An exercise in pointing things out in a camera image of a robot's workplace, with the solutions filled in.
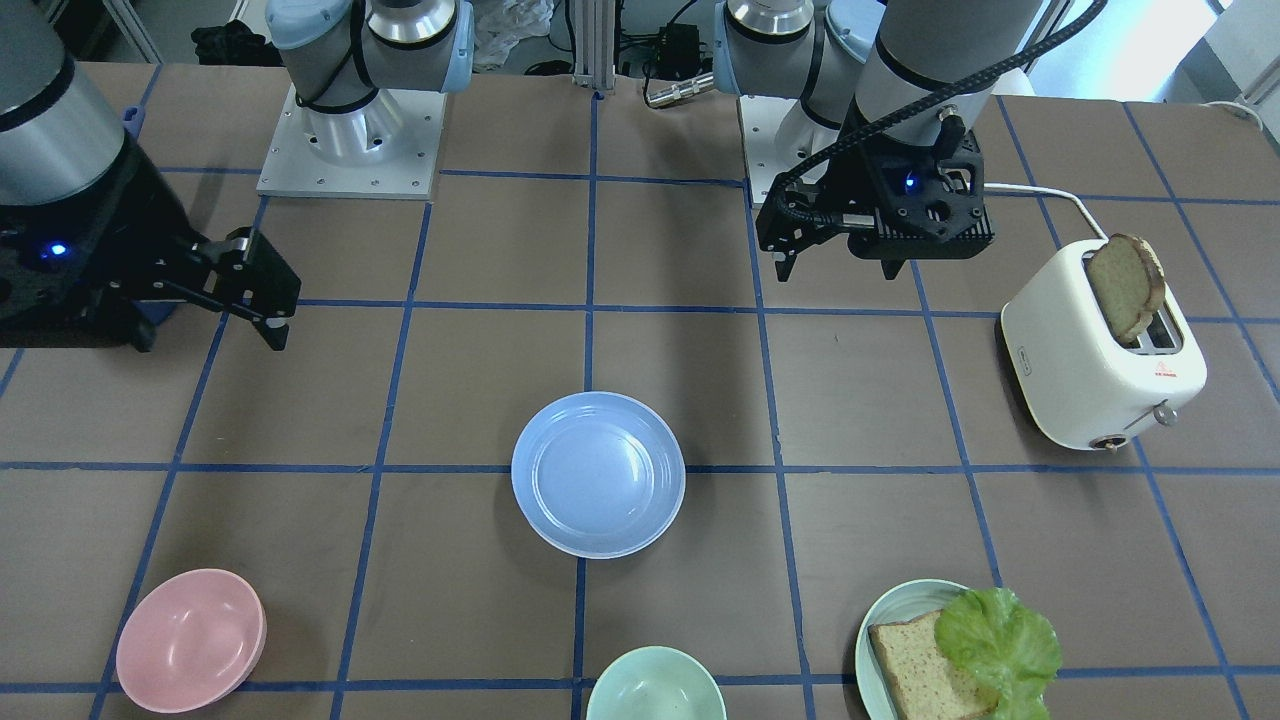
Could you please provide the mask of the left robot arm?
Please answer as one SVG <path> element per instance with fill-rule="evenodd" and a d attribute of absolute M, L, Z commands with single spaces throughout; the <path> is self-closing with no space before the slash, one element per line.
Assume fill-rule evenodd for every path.
<path fill-rule="evenodd" d="M 716 87 L 796 102 L 783 137 L 791 170 L 876 120 L 1014 56 L 1038 1 L 719 1 Z M 790 187 L 754 188 L 756 238 L 787 281 L 805 250 L 845 237 L 893 279 L 911 260 L 964 260 L 992 242 L 984 160 L 973 128 L 995 82 L 803 170 Z"/>

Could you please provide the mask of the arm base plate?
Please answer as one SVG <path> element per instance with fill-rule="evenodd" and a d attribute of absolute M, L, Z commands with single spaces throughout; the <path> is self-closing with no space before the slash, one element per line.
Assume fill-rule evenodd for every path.
<path fill-rule="evenodd" d="M 346 114 L 302 108 L 288 91 L 257 191 L 268 197 L 428 201 L 448 95 L 381 90 Z"/>
<path fill-rule="evenodd" d="M 739 115 L 751 205 L 760 209 L 777 174 L 796 167 L 838 137 L 812 119 L 796 99 L 741 96 Z"/>

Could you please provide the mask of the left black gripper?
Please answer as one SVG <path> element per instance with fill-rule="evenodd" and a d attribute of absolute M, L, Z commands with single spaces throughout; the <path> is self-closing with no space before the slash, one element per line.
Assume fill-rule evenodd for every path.
<path fill-rule="evenodd" d="M 983 196 L 984 159 L 964 120 L 942 120 L 927 146 L 877 135 L 826 163 L 814 183 L 769 192 L 759 249 L 788 282 L 800 254 L 837 237 L 895 281 L 911 260 L 963 260 L 995 238 Z"/>

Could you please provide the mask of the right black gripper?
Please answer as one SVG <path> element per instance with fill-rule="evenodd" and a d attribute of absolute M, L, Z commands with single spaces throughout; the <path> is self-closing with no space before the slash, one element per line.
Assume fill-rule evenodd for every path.
<path fill-rule="evenodd" d="M 3 209 L 6 348 L 150 351 L 157 327 L 134 300 L 177 300 L 247 320 L 283 351 L 301 281 L 248 225 L 210 240 L 145 151 L 125 137 L 108 172 L 56 202 Z"/>

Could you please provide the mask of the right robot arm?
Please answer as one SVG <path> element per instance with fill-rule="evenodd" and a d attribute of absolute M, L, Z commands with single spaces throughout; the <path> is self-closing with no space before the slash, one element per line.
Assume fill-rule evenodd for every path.
<path fill-rule="evenodd" d="M 284 67 L 320 161 L 370 167 L 410 146 L 394 91 L 454 94 L 474 65 L 470 1 L 270 1 L 192 31 L 204 65 Z M 31 1 L 3 4 L 3 309 L 6 348 L 151 350 L 147 302 L 246 319 L 285 347 L 301 281 L 248 227 L 201 234 L 125 119 Z"/>

